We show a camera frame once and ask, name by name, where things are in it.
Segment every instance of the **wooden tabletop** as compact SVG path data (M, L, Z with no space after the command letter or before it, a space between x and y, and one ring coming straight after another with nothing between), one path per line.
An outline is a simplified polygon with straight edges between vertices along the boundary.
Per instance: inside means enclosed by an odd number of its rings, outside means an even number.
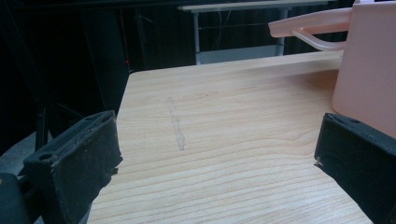
M371 223L314 166L342 52L139 72L90 223Z

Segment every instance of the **wooden table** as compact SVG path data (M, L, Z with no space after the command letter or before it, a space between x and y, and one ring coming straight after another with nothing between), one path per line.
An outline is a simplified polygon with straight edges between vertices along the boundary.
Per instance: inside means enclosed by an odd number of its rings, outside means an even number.
M319 168L341 52L139 72L91 223L371 223Z

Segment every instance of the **dark background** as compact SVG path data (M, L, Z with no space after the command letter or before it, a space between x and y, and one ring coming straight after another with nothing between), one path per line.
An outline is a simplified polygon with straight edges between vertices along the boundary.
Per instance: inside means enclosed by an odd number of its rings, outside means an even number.
M177 7L208 2L147 0L124 1L121 6L82 7L85 1L68 0L11 5L51 97L60 105L89 116L110 109L118 112L127 78L133 72L195 64L192 15ZM64 7L75 3L79 5ZM321 7L296 7L289 17L351 7L352 3L348 0ZM48 4L53 8L43 7ZM220 17L225 22L228 16L228 25L264 24L223 28L218 44L219 28L203 30L201 50L275 44L266 23L278 20L278 9L232 11L230 15L225 11L204 13L200 15L200 25L219 26ZM320 38L340 41L346 35ZM18 58L10 53L12 48L0 35L0 155L35 131L36 99L28 91L31 83L24 81L17 66ZM285 54L310 51L315 50L297 38L286 38ZM77 121L62 109L59 114L65 128Z

